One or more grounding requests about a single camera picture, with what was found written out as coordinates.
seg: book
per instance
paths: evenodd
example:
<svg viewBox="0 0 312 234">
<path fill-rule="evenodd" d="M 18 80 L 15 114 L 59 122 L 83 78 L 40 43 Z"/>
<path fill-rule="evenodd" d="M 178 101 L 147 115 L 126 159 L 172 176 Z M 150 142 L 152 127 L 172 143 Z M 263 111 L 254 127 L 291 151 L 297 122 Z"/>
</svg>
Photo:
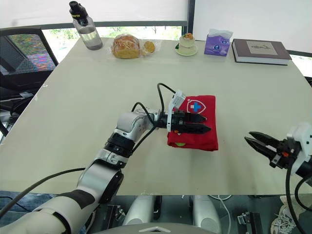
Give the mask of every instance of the book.
<svg viewBox="0 0 312 234">
<path fill-rule="evenodd" d="M 234 39 L 235 62 L 287 65 L 292 58 L 280 41 Z"/>
</svg>

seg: plastic bag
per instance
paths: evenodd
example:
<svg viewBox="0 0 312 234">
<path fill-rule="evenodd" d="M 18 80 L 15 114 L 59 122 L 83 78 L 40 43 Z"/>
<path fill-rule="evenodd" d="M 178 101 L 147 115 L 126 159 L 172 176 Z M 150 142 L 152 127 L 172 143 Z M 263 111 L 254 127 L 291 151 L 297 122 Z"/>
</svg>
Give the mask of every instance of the plastic bag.
<svg viewBox="0 0 312 234">
<path fill-rule="evenodd" d="M 140 50 L 143 57 L 150 56 L 160 50 L 161 40 L 140 39 Z"/>
<path fill-rule="evenodd" d="M 109 54 L 119 59 L 146 57 L 160 50 L 161 40 L 137 39 L 130 34 L 115 37 L 109 47 Z"/>
</svg>

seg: white table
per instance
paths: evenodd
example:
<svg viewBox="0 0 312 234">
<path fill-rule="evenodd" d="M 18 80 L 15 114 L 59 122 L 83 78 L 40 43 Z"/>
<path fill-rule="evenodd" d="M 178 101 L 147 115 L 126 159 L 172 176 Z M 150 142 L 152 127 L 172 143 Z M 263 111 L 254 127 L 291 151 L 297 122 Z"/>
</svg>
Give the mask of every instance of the white table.
<svg viewBox="0 0 312 234">
<path fill-rule="evenodd" d="M 166 130 L 150 135 L 123 170 L 119 195 L 284 194 L 286 170 L 273 169 L 244 140 L 249 131 L 277 139 L 311 121 L 312 90 L 296 66 L 235 63 L 199 52 L 182 57 L 176 41 L 142 59 L 122 60 L 105 46 L 88 50 L 81 40 L 57 66 L 0 146 L 0 190 L 22 191 L 59 171 L 85 167 L 136 101 L 160 108 L 164 82 L 187 95 L 215 95 L 219 150 L 172 148 Z M 163 91 L 166 106 L 172 96 Z M 80 172 L 45 182 L 34 192 L 75 188 Z M 299 181 L 292 177 L 292 189 Z M 312 193 L 304 186 L 301 192 Z"/>
</svg>

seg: water bottle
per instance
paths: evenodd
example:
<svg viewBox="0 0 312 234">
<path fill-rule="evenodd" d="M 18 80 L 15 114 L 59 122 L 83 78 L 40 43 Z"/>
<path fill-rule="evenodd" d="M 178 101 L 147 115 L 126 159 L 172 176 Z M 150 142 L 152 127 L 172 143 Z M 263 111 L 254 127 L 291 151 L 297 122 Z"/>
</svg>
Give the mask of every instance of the water bottle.
<svg viewBox="0 0 312 234">
<path fill-rule="evenodd" d="M 102 40 L 98 35 L 93 20 L 88 16 L 86 9 L 76 1 L 71 1 L 69 6 L 69 12 L 74 19 L 73 24 L 86 47 L 90 50 L 102 48 Z"/>
</svg>

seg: black mesh chair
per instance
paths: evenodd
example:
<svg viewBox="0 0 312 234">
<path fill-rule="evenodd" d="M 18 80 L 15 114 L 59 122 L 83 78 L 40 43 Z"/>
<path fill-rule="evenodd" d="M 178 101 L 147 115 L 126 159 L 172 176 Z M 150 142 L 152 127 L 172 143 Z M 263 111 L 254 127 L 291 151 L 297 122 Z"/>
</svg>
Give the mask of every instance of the black mesh chair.
<svg viewBox="0 0 312 234">
<path fill-rule="evenodd" d="M 25 93 L 35 95 L 57 64 L 40 28 L 0 29 L 1 109 L 21 113 L 31 100 Z"/>
</svg>

